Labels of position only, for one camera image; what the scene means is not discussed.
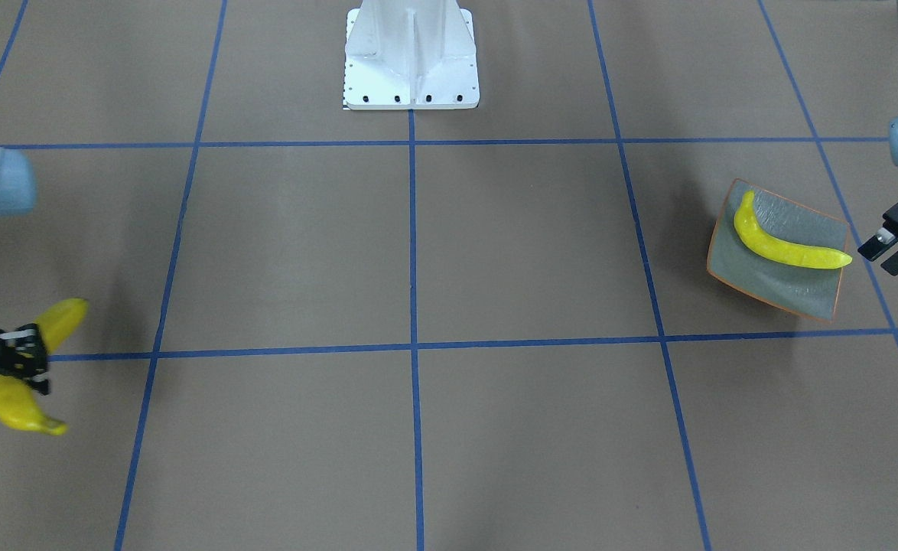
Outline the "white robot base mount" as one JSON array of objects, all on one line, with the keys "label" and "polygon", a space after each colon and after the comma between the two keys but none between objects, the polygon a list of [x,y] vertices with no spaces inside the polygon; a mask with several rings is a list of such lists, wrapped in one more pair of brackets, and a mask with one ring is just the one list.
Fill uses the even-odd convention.
[{"label": "white robot base mount", "polygon": [[473,14],[456,1],[364,1],[347,12],[342,107],[474,109]]}]

